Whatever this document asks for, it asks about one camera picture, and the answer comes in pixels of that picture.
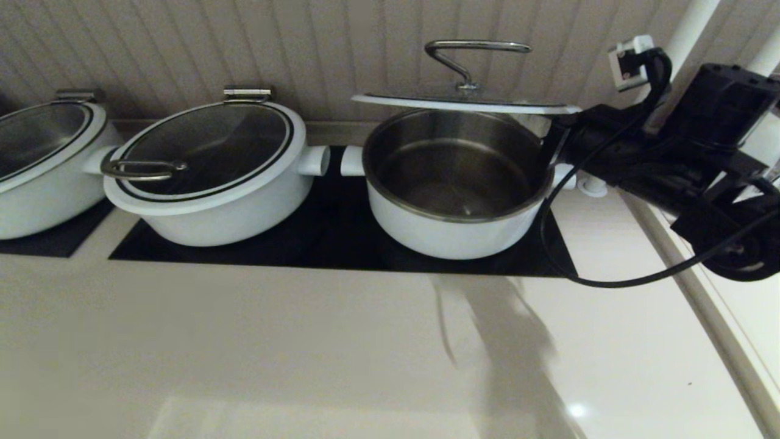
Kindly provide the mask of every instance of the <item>beadboard wall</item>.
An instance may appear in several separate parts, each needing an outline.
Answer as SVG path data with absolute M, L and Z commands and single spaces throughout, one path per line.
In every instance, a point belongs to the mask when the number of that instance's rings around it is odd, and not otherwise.
M 528 55 L 460 52 L 502 93 L 627 104 L 605 57 L 617 41 L 668 41 L 685 0 L 0 0 L 0 99 L 20 108 L 62 87 L 101 87 L 113 116 L 156 119 L 273 85 L 306 120 L 382 120 L 358 91 L 454 80 L 423 54 L 442 38 L 520 41 Z M 780 21 L 778 0 L 722 0 L 680 73 L 745 63 Z

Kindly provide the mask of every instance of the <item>cooking pot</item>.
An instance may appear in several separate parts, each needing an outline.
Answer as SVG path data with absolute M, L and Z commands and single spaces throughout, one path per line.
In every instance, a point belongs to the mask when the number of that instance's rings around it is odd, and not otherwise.
M 365 175 L 371 211 L 408 248 L 443 259 L 475 259 L 515 244 L 550 191 L 555 168 L 540 140 L 511 114 L 571 114 L 572 105 L 507 99 L 485 91 L 441 49 L 528 53 L 510 41 L 432 41 L 433 59 L 456 71 L 452 86 L 366 93 L 358 102 L 417 109 L 379 125 L 363 148 L 347 148 L 342 175 Z
M 270 90 L 225 94 L 141 131 L 101 166 L 108 199 L 177 244 L 229 244 L 270 229 L 328 168 L 328 147 L 308 147 L 303 120 L 269 102 Z
M 57 226 L 105 196 L 90 158 L 122 139 L 100 97 L 61 90 L 52 102 L 0 118 L 0 239 Z

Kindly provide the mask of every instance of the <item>lid handle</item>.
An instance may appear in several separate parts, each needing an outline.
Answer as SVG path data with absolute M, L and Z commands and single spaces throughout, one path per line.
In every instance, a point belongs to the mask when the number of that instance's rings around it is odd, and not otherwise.
M 225 102 L 266 102 L 274 98 L 274 88 L 252 87 L 249 85 L 225 85 L 222 90 Z
M 431 58 L 439 61 L 452 70 L 455 70 L 463 77 L 463 82 L 458 83 L 461 90 L 476 90 L 479 84 L 471 79 L 471 73 L 466 67 L 461 66 L 447 55 L 442 55 L 438 50 L 443 48 L 476 48 L 482 50 L 500 50 L 504 52 L 528 53 L 531 51 L 529 45 L 514 43 L 511 41 L 489 41 L 489 40 L 436 40 L 425 45 L 425 53 Z
M 100 88 L 61 88 L 55 92 L 57 102 L 105 102 L 105 92 Z
M 128 172 L 124 166 L 154 166 L 168 168 L 168 170 L 158 172 Z M 181 160 L 166 162 L 165 160 L 110 160 L 103 162 L 101 172 L 103 175 L 117 180 L 129 181 L 160 181 L 173 177 L 174 172 L 184 171 L 187 164 Z

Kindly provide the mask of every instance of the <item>countertop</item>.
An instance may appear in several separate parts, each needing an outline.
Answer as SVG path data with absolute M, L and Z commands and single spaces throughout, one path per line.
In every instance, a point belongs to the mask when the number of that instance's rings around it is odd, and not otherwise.
M 581 276 L 663 268 L 614 191 L 553 209 Z M 109 261 L 136 221 L 0 255 L 0 436 L 762 437 L 674 280 Z
M 671 230 L 666 214 L 636 197 L 622 196 L 668 264 L 693 256 L 690 245 Z M 737 282 L 700 264 L 675 280 L 728 359 L 767 436 L 780 437 L 780 275 Z

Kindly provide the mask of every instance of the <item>glass lid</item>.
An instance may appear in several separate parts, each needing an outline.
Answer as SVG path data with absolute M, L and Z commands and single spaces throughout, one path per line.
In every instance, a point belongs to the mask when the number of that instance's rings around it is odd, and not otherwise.
M 0 180 L 18 175 L 70 145 L 90 122 L 83 105 L 50 104 L 0 119 Z
M 266 170 L 284 153 L 292 136 L 289 118 L 270 106 L 252 102 L 209 105 L 150 129 L 119 160 L 129 173 L 175 163 L 170 177 L 121 184 L 130 186 L 136 196 L 157 199 L 211 195 Z

